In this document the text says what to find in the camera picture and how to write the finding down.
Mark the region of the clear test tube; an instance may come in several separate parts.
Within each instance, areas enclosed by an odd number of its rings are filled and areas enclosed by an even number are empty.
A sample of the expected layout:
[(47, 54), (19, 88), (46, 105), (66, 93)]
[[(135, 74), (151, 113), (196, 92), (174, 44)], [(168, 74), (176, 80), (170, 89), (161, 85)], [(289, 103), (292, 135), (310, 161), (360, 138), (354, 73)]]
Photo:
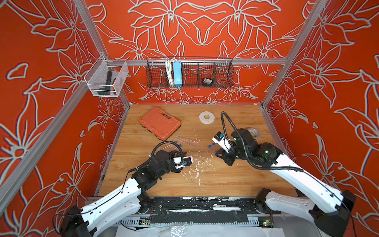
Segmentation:
[(183, 143), (186, 143), (187, 145), (189, 146), (196, 146), (198, 144), (197, 141), (194, 141), (194, 140), (191, 140), (189, 138), (186, 138), (186, 137), (182, 137), (182, 136), (176, 136), (175, 137), (178, 141), (181, 141)]

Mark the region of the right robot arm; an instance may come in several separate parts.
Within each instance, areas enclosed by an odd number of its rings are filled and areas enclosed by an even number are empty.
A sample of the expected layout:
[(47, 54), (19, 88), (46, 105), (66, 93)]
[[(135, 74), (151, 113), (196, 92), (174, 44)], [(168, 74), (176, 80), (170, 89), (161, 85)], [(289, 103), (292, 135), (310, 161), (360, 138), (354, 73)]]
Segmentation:
[(340, 191), (319, 180), (293, 162), (279, 148), (270, 143), (258, 143), (246, 129), (238, 129), (226, 112), (221, 112), (223, 131), (213, 141), (220, 145), (215, 153), (228, 166), (244, 160), (261, 171), (270, 171), (299, 190), (303, 197), (281, 195), (271, 189), (261, 189), (255, 197), (258, 213), (285, 212), (315, 224), (331, 237), (342, 237), (353, 224), (352, 210), (356, 195)]

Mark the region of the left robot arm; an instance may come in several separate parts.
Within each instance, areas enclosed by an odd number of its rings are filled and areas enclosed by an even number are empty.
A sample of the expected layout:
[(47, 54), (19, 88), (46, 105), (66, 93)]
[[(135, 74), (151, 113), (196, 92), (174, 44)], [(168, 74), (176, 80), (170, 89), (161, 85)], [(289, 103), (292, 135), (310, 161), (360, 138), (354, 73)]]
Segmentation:
[(150, 208), (146, 191), (162, 176), (180, 173), (194, 162), (173, 141), (157, 144), (149, 158), (128, 171), (124, 183), (97, 201), (82, 208), (76, 205), (62, 215), (60, 226), (53, 224), (62, 237), (97, 237), (121, 219)]

